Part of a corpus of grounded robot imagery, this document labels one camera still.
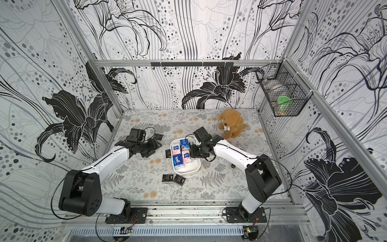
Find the blue pink tissue pack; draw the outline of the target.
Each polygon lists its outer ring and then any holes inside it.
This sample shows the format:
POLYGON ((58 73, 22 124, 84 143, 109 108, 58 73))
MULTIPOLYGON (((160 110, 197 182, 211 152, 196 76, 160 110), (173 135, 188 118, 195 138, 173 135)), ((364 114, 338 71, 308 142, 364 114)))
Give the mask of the blue pink tissue pack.
POLYGON ((171 153, 173 156, 181 154, 180 143, 173 143, 171 145, 171 153))

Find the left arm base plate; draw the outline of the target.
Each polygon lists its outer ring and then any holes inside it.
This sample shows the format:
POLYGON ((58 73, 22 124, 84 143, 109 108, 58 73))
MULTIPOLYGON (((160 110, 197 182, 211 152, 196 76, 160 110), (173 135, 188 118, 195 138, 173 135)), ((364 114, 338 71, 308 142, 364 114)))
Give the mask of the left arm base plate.
POLYGON ((126 208, 119 215, 106 217, 106 224, 144 224, 147 218, 148 208, 131 207, 126 208))

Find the white plastic storage box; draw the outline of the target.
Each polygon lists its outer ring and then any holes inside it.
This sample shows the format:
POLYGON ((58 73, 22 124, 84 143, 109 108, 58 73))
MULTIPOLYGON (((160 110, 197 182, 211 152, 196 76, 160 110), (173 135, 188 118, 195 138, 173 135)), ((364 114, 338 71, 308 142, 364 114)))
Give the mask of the white plastic storage box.
MULTIPOLYGON (((173 143, 180 143, 180 140, 183 139, 183 138, 178 138, 178 139, 174 139, 172 140, 172 142, 170 143, 170 151, 171 151, 171 145, 173 143)), ((196 173, 199 171, 199 169, 201 168, 201 159, 200 158, 192 158, 192 163, 189 163, 189 164, 186 164, 184 165, 184 167, 180 168, 180 169, 175 169, 174 168, 174 165, 173 165, 173 160, 172 160, 172 167, 173 167, 173 170, 176 174, 178 175, 189 175, 189 174, 193 174, 193 173, 196 173)))

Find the blue Vinda tissue pack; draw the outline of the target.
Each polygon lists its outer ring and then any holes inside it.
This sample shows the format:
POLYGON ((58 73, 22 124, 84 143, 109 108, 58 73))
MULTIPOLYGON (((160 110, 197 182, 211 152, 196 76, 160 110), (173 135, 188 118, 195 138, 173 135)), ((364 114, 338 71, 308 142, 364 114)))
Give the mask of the blue Vinda tissue pack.
POLYGON ((190 144, 188 139, 181 139, 180 140, 180 148, 181 151, 186 151, 190 149, 190 144))

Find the dark blue Tempo tissue pack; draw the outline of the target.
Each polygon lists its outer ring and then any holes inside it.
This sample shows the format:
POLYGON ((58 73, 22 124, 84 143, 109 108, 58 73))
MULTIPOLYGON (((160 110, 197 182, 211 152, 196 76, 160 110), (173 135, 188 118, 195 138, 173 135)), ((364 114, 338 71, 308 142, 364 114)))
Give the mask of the dark blue Tempo tissue pack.
POLYGON ((184 167, 181 154, 173 155, 172 160, 173 160, 173 165, 174 165, 175 169, 180 169, 180 168, 184 167))

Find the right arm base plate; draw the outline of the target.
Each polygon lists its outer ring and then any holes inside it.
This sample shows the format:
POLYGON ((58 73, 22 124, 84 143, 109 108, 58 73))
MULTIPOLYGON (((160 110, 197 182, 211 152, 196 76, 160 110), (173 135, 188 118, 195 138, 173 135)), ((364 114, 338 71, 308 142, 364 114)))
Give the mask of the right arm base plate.
POLYGON ((266 223, 267 217, 263 207, 254 213, 248 213, 243 207, 226 207, 222 211, 228 223, 266 223))

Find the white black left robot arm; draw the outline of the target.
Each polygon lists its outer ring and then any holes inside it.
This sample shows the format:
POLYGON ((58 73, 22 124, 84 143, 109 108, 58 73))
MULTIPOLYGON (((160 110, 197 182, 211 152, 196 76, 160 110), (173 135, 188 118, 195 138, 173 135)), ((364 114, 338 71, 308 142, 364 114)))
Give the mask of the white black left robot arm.
POLYGON ((160 147, 162 144, 155 138, 142 142, 117 142, 112 150, 96 162, 82 170, 71 170, 66 174, 58 208, 84 216, 110 214, 128 219, 132 213, 130 202, 103 196, 101 182, 132 156, 140 154, 147 158, 160 147))

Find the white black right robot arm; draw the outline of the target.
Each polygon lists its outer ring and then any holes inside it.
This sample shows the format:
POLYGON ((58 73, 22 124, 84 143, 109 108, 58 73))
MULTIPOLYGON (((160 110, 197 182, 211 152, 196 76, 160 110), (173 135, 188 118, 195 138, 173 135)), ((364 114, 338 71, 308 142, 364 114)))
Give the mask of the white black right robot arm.
POLYGON ((207 141, 201 140, 199 145, 193 145, 190 154, 194 158, 203 158, 208 162, 211 155, 214 159, 223 158, 245 172, 249 193, 240 203, 241 215, 254 214, 282 184, 269 156, 247 153, 218 136, 207 141))

